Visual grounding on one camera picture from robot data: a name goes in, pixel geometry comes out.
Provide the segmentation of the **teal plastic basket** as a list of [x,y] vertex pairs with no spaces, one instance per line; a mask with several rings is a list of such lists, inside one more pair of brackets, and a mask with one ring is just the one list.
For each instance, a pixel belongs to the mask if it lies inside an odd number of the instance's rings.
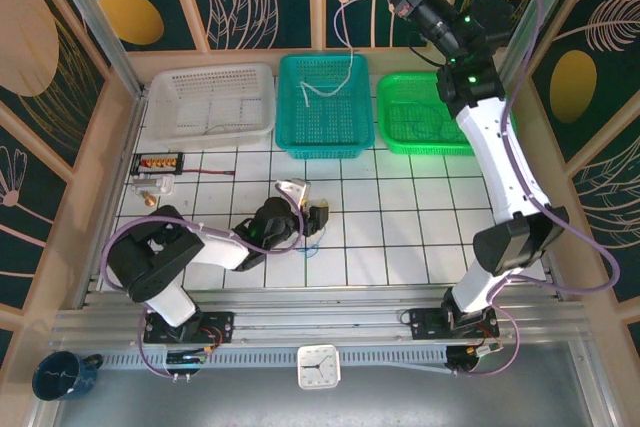
[[358,157],[375,141],[361,55],[287,55],[279,65],[275,142],[295,159]]

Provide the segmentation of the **green plastic basket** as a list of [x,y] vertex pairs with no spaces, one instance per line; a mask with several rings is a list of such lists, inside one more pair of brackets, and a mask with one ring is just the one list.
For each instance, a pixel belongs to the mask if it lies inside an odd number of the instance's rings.
[[401,155],[472,156],[466,136],[441,102],[434,72],[400,72],[377,85],[378,122],[388,149]]

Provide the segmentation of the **clear plastic block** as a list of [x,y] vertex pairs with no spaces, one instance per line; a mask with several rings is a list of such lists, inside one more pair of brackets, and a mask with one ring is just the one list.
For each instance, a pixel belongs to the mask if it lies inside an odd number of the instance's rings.
[[132,191],[136,194],[146,193],[152,196],[169,196],[173,193],[174,186],[175,176],[173,174],[138,177],[134,178],[131,183]]

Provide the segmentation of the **black board with gold plugs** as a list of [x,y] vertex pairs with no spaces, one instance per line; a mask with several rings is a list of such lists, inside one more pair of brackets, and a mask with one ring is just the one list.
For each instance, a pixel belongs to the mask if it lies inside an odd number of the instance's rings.
[[131,162],[130,175],[181,175],[184,157],[181,152],[136,153]]

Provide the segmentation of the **white plastic basket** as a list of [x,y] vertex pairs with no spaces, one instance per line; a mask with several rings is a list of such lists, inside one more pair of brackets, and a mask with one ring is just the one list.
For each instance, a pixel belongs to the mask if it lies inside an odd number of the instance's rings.
[[264,63],[161,72],[150,84],[146,132],[170,150],[258,142],[275,126],[274,76]]

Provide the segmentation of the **white square clock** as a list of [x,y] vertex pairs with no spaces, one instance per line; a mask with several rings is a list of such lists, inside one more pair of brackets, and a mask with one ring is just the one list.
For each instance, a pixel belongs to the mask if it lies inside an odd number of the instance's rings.
[[296,361],[298,385],[303,390],[331,389],[341,381],[340,356],[334,345],[299,347]]

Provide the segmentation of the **small controller board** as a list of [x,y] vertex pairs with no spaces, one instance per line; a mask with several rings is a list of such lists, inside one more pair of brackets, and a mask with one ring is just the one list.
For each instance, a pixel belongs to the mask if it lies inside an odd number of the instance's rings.
[[497,343],[482,346],[448,346],[446,348],[445,367],[456,374],[472,372],[482,357],[500,352],[503,349]]
[[165,366],[171,369],[199,369],[209,359],[203,350],[168,351]]

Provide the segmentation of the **dark blue mug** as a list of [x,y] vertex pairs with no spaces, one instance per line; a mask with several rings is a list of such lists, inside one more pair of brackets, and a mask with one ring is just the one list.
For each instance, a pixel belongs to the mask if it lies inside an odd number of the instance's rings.
[[97,372],[104,357],[81,357],[69,351],[57,351],[41,361],[32,378],[34,395],[42,401],[78,399],[96,385]]

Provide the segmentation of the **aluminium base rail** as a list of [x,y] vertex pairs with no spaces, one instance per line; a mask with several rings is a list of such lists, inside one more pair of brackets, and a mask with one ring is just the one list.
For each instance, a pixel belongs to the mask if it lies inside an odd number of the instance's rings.
[[[235,315],[234,346],[296,347],[309,344],[386,345],[406,343],[411,334],[403,311],[437,307],[442,286],[223,289],[192,293],[204,311]],[[543,290],[511,284],[496,300],[505,344],[590,340],[584,306],[560,301]],[[134,344],[141,307],[117,292],[89,293],[79,310],[55,319],[48,345],[66,350],[127,349]]]

